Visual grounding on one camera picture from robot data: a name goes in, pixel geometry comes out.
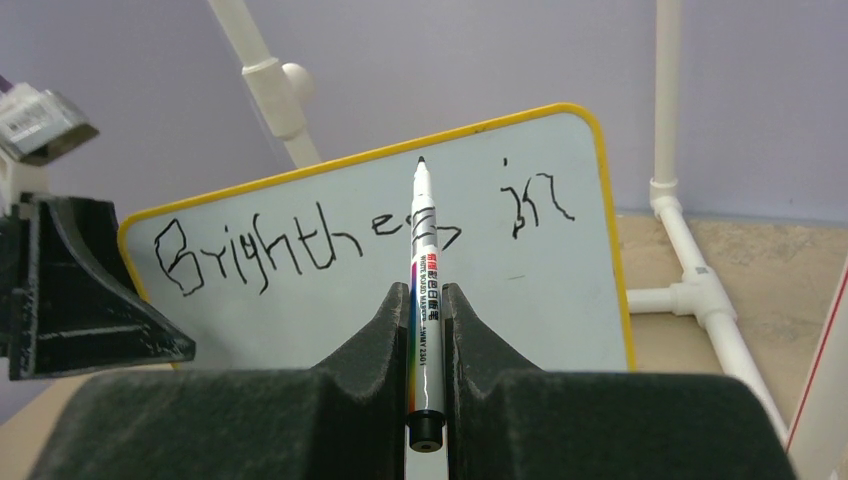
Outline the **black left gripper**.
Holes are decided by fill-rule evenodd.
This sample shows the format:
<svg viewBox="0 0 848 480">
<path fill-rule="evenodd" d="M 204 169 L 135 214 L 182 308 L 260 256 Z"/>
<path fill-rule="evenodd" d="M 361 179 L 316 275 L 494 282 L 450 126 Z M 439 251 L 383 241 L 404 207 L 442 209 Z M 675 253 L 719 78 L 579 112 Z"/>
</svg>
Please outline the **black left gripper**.
<svg viewBox="0 0 848 480">
<path fill-rule="evenodd" d="M 135 287 L 111 202 L 31 193 L 1 218 L 1 356 L 9 380 L 195 354 L 195 341 Z"/>
</svg>

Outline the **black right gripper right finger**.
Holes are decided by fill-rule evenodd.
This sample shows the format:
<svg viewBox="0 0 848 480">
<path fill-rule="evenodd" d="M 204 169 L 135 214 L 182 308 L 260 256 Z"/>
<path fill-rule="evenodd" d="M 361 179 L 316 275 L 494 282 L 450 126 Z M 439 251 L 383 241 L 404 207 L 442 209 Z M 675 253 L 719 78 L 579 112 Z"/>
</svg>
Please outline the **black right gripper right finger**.
<svg viewBox="0 0 848 480">
<path fill-rule="evenodd" d="M 755 394 L 716 374 L 550 372 L 477 315 L 446 313 L 452 479 L 792 479 Z"/>
</svg>

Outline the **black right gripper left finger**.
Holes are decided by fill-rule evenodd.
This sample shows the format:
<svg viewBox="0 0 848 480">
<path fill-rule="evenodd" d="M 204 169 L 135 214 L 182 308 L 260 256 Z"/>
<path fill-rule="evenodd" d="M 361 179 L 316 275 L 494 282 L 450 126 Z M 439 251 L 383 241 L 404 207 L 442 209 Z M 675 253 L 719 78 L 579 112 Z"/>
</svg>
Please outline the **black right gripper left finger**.
<svg viewBox="0 0 848 480">
<path fill-rule="evenodd" d="M 66 404 L 34 479 L 401 479 L 408 288 L 308 369 L 125 371 Z"/>
</svg>

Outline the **white whiteboard marker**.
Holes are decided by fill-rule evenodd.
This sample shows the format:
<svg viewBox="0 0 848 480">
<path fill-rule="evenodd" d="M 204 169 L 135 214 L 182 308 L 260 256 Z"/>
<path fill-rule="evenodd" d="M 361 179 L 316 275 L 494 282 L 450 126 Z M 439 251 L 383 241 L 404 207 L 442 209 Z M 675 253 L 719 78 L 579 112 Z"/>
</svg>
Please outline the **white whiteboard marker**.
<svg viewBox="0 0 848 480">
<path fill-rule="evenodd" d="M 446 423 L 441 249 L 431 176 L 423 157 L 413 175 L 410 230 L 408 444 L 415 452 L 435 453 L 443 446 Z"/>
</svg>

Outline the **yellow framed whiteboard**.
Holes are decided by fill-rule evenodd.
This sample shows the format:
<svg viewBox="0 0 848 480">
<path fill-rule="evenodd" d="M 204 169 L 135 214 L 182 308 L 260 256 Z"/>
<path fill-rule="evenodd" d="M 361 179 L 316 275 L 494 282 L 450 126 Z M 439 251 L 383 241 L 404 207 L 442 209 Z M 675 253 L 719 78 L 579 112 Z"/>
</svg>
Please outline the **yellow framed whiteboard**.
<svg viewBox="0 0 848 480">
<path fill-rule="evenodd" d="M 195 367 L 309 367 L 409 280 L 419 160 L 442 283 L 541 368 L 633 368 L 603 134 L 573 104 L 141 211 L 120 250 L 143 296 L 195 341 Z"/>
</svg>

